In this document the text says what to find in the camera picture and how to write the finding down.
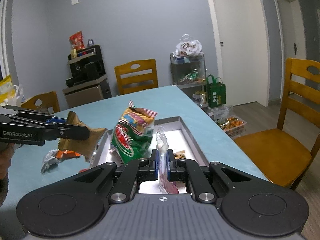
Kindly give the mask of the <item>person's left hand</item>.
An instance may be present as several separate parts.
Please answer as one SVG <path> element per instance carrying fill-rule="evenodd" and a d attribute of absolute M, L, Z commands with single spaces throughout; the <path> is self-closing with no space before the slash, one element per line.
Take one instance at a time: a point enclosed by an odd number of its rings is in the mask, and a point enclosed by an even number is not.
<path fill-rule="evenodd" d="M 8 144 L 0 153 L 0 180 L 6 177 L 11 166 L 11 159 L 15 152 L 14 146 L 14 144 Z"/>

